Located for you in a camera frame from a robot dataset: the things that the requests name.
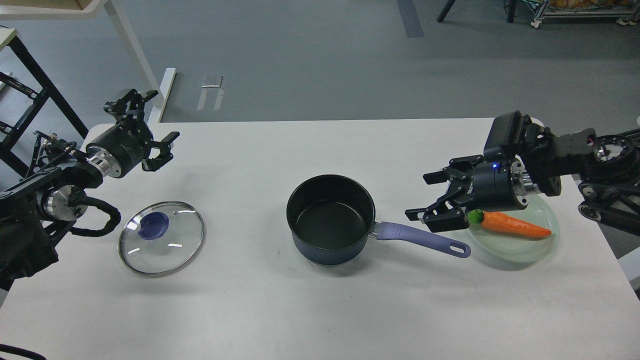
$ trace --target pot handle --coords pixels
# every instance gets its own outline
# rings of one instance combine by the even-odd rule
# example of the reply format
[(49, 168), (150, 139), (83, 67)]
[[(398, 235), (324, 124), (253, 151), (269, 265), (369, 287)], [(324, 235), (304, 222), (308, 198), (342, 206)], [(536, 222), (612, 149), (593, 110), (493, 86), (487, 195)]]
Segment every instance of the pot handle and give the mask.
[(394, 222), (376, 222), (373, 235), (378, 240), (404, 240), (459, 258), (471, 255), (469, 245), (461, 241)]

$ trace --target table leg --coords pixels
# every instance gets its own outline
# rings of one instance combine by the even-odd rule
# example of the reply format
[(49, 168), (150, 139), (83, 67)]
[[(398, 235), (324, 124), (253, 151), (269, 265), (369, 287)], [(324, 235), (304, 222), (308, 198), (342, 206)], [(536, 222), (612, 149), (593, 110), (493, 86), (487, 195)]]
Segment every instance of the table leg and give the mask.
[(62, 114), (66, 116), (69, 122), (73, 125), (76, 131), (83, 138), (89, 133), (89, 130), (83, 124), (82, 120), (78, 117), (76, 112), (71, 108), (71, 105), (67, 102), (67, 100), (62, 96), (58, 88), (53, 84), (51, 79), (47, 76), (47, 74), (42, 70), (42, 68), (38, 65), (36, 60), (29, 54), (29, 51), (24, 46), (20, 38), (15, 37), (11, 42), (9, 42), (9, 47), (18, 57), (18, 59), (24, 64), (25, 68), (29, 70), (31, 75), (38, 81), (38, 84), (42, 86), (42, 88), (46, 88), (49, 91), (49, 97), (56, 103)]
[(11, 152), (10, 148), (5, 147), (2, 143), (0, 143), (0, 160), (9, 165), (16, 174), (22, 177), (26, 176), (27, 171), (29, 171), (27, 164), (20, 160), (20, 158)]
[(513, 24), (513, 18), (516, 15), (516, 0), (509, 0), (509, 11), (507, 13), (507, 22)]
[[(143, 81), (143, 86), (146, 89), (140, 89), (140, 92), (144, 93), (149, 90), (159, 90), (158, 82), (154, 73), (151, 71), (149, 61), (147, 61), (147, 57), (142, 51), (140, 42), (138, 41), (136, 34), (133, 32), (133, 27), (122, 10), (120, 3), (117, 0), (109, 0), (104, 3), (104, 9), (109, 14), (113, 27), (116, 29), (127, 53), (131, 57), (131, 60), (133, 60), (133, 65), (136, 67), (138, 75), (140, 75), (140, 78)], [(162, 94), (158, 94), (158, 96), (156, 96), (152, 101), (154, 106), (157, 106), (164, 101), (164, 97)]]
[(444, 18), (447, 17), (447, 14), (449, 13), (449, 10), (451, 10), (451, 7), (453, 6), (453, 3), (455, 3), (456, 0), (447, 0), (447, 4), (444, 6), (444, 8), (442, 8), (442, 11), (440, 12), (440, 15), (438, 16), (438, 22), (443, 22)]
[[(0, 72), (2, 72), (4, 75), (7, 75), (7, 76), (13, 75), (13, 73), (10, 71), (4, 72), (0, 70)], [(0, 90), (2, 90), (3, 88), (4, 88), (4, 83), (0, 83)]]

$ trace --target saucepan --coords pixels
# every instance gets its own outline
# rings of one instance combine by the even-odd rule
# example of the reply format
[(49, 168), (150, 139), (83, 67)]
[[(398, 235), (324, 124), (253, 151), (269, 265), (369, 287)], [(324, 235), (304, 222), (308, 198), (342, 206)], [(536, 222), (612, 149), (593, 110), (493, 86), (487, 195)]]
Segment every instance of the saucepan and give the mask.
[(369, 192), (340, 175), (320, 175), (300, 184), (289, 197), (287, 221), (298, 250), (321, 265), (355, 258), (372, 236), (404, 240), (445, 254), (467, 258), (466, 243), (392, 222), (376, 222)]

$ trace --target plate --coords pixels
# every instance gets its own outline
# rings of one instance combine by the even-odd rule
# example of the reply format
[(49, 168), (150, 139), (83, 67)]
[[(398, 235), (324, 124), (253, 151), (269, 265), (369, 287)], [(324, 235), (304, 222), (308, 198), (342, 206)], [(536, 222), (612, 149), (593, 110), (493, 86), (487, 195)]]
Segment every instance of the plate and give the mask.
[(513, 263), (533, 263), (551, 254), (557, 246), (560, 226), (553, 209), (539, 195), (529, 196), (524, 210), (504, 211), (505, 214), (550, 229), (552, 234), (541, 240), (487, 230), (480, 225), (468, 229), (472, 239), (482, 249)]

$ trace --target pot lid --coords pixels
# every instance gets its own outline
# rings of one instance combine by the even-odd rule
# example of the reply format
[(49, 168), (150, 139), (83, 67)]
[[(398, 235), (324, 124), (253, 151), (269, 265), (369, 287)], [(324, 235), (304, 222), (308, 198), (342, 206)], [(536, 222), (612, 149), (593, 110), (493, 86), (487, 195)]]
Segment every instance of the pot lid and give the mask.
[(185, 265), (202, 243), (204, 223), (185, 202), (158, 202), (125, 224), (118, 252), (124, 265), (145, 275), (159, 275)]

